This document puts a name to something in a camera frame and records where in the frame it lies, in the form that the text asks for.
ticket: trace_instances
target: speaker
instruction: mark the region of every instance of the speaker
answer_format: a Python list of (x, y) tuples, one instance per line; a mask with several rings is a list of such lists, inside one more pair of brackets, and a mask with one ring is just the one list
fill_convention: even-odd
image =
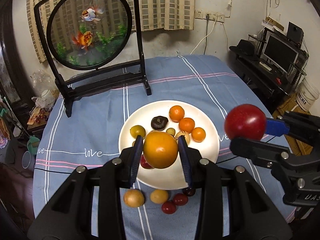
[(300, 27), (289, 22), (287, 38), (290, 41), (294, 42), (299, 47), (301, 47), (303, 35), (304, 35), (304, 32)]

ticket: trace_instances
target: blue tablecloth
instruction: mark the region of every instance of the blue tablecloth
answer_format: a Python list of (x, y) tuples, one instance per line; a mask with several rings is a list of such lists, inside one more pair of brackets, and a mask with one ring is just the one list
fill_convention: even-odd
[[(137, 69), (137, 66), (125, 71)], [(270, 113), (228, 66), (214, 56), (156, 57), (146, 59), (147, 77), (152, 95), (147, 96), (142, 84), (113, 89), (74, 102), (72, 116), (68, 118), (60, 96), (50, 114), (38, 148), (36, 168), (50, 171), (72, 172), (78, 165), (88, 168), (102, 166), (119, 156), (118, 138), (125, 120), (141, 106), (159, 100), (179, 100), (192, 104), (215, 124), (220, 137), (218, 162), (232, 158), (229, 139), (223, 130), (227, 113), (237, 105), (253, 104)], [(265, 135), (267, 141), (271, 136)], [(282, 136), (271, 143), (288, 146)], [(256, 167), (250, 160), (236, 158), (220, 166), (233, 169), (244, 166), (268, 194), (285, 219), (293, 217), (294, 208), (284, 205), (282, 187), (270, 170)], [(68, 174), (35, 170), (33, 204), (35, 216), (54, 194)], [(128, 208), (122, 203), (123, 219), (128, 240), (185, 240), (193, 239), (199, 212), (200, 190), (189, 198), (187, 206), (179, 207), (173, 215), (165, 215), (159, 205), (149, 200), (152, 188), (139, 183), (146, 202), (140, 208)], [(97, 198), (94, 192), (92, 234), (97, 235)], [(224, 235), (228, 234), (228, 205), (224, 191)]]

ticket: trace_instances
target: metal bolt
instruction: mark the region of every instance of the metal bolt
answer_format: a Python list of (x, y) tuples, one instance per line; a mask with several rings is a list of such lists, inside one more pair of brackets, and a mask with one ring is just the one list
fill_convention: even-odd
[(121, 162), (122, 162), (122, 160), (121, 160), (120, 158), (114, 158), (114, 159), (112, 160), (112, 163), (113, 163), (114, 165), (119, 165), (119, 164), (121, 164)]
[(302, 179), (302, 178), (298, 179), (297, 185), (299, 188), (303, 188), (305, 184), (306, 184), (306, 182), (304, 181), (304, 179)]
[(289, 154), (287, 152), (282, 152), (281, 157), (284, 158), (285, 160), (289, 158)]
[(238, 171), (239, 173), (243, 173), (245, 172), (245, 168), (242, 166), (236, 166), (236, 171)]
[(85, 167), (84, 167), (84, 166), (78, 166), (78, 167), (76, 168), (76, 171), (77, 171), (78, 173), (82, 173), (82, 172), (85, 171)]
[(199, 162), (201, 165), (204, 165), (204, 166), (209, 164), (209, 160), (205, 158), (200, 159)]

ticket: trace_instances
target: red cherry tomato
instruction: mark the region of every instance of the red cherry tomato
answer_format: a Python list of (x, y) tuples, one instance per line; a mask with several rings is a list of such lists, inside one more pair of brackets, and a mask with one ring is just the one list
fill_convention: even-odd
[(176, 206), (184, 206), (188, 203), (188, 197), (182, 193), (178, 193), (173, 197), (172, 202)]
[(266, 131), (267, 118), (256, 106), (245, 104), (232, 109), (224, 122), (226, 135), (261, 140)]
[(196, 193), (196, 189), (191, 188), (191, 187), (186, 187), (182, 190), (183, 194), (192, 197)]
[(140, 165), (141, 165), (142, 168), (145, 168), (145, 169), (148, 169), (148, 170), (153, 169), (153, 167), (149, 163), (147, 163), (147, 161), (146, 161), (146, 159), (144, 158), (143, 155), (141, 155)]
[(171, 215), (177, 211), (177, 207), (172, 201), (167, 201), (162, 204), (161, 210), (163, 213)]

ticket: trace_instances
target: wall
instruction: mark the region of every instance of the wall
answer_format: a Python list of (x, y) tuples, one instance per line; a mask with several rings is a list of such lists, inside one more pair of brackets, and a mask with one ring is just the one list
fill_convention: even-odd
[[(289, 21), (299, 26), (304, 31), (304, 40), (309, 51), (309, 60), (305, 68), (309, 80), (320, 91), (320, 17), (309, 0), (280, 0), (276, 8), (275, 0), (272, 0), (270, 16), (284, 26), (287, 33)], [(310, 109), (311, 114), (320, 116), (320, 99)]]
[[(196, 0), (196, 8), (208, 11), (225, 12), (229, 0)], [(19, 56), (28, 76), (38, 69), (52, 74), (47, 63), (40, 64), (33, 47), (28, 27), (26, 0), (13, 0), (13, 29)], [(231, 17), (226, 18), (225, 28), (228, 35), (228, 46), (237, 45), (240, 39), (247, 39), (248, 34), (258, 33), (261, 21), (266, 14), (266, 0), (233, 0)], [(213, 22), (209, 22), (210, 32)], [(187, 55), (205, 36), (206, 20), (195, 19), (193, 31), (155, 30), (143, 32), (143, 46), (146, 58)], [(198, 46), (194, 54), (203, 54), (204, 42)], [(208, 37), (207, 55), (215, 55), (221, 60), (232, 64), (234, 55), (227, 50), (227, 38), (221, 23), (216, 23), (212, 34)], [(111, 64), (138, 58), (136, 34), (133, 33), (120, 55)], [(80, 73), (57, 65), (64, 79)]]

